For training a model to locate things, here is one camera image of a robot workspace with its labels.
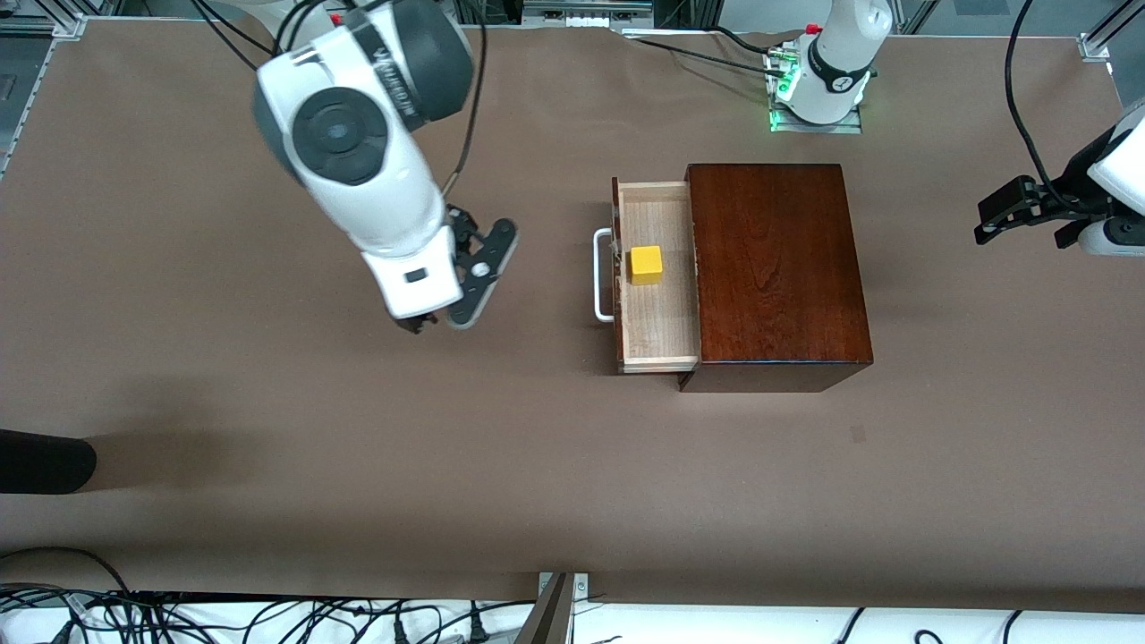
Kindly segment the wooden drawer with white handle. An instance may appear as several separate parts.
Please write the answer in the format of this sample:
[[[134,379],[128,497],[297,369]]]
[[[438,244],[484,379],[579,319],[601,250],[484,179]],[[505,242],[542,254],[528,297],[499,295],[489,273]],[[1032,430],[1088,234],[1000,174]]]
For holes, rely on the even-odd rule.
[[[700,361],[698,265],[687,181],[611,182],[611,221],[593,233],[593,313],[613,327],[622,374],[690,372]],[[660,278],[632,257],[658,248]]]

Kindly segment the dark brown wooden cabinet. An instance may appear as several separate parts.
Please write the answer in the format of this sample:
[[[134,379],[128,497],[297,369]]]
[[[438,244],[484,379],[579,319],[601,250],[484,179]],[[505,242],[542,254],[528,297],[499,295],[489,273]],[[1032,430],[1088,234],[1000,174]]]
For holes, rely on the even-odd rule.
[[[839,164],[694,164],[698,366],[684,393],[819,393],[874,362]]]

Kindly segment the silver power strip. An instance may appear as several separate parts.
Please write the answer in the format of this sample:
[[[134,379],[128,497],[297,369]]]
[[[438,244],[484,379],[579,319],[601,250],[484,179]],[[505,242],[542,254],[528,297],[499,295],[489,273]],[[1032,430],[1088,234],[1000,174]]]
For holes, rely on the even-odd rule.
[[[522,0],[522,26],[655,28],[653,0]]]

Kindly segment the dark metal bar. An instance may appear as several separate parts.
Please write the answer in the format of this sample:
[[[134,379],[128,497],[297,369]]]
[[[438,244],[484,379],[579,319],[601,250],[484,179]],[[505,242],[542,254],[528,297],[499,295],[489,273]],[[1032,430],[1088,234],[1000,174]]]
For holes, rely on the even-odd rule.
[[[513,644],[568,644],[577,589],[575,574],[548,574]]]

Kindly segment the black cylinder object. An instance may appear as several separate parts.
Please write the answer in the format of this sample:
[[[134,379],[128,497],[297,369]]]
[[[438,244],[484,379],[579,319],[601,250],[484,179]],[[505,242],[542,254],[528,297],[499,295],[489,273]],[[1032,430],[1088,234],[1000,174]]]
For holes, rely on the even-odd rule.
[[[0,429],[0,494],[68,495],[89,484],[98,456],[78,437]]]

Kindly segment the metal base plate of left arm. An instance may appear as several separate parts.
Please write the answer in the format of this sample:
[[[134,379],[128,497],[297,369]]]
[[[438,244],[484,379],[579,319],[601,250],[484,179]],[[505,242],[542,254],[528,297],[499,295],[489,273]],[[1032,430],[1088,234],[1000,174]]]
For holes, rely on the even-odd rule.
[[[768,87],[769,129],[773,133],[788,131],[788,133],[862,134],[861,111],[858,102],[854,107],[851,107],[848,113],[840,121],[835,123],[805,121],[797,113],[793,113],[785,99],[789,97],[791,91],[793,91],[793,86],[798,84],[802,77],[802,68],[798,65],[798,54],[797,42],[785,41],[780,46],[769,47],[768,52],[763,55],[764,69],[780,72],[780,76],[769,77],[768,81],[766,81],[766,87]]]

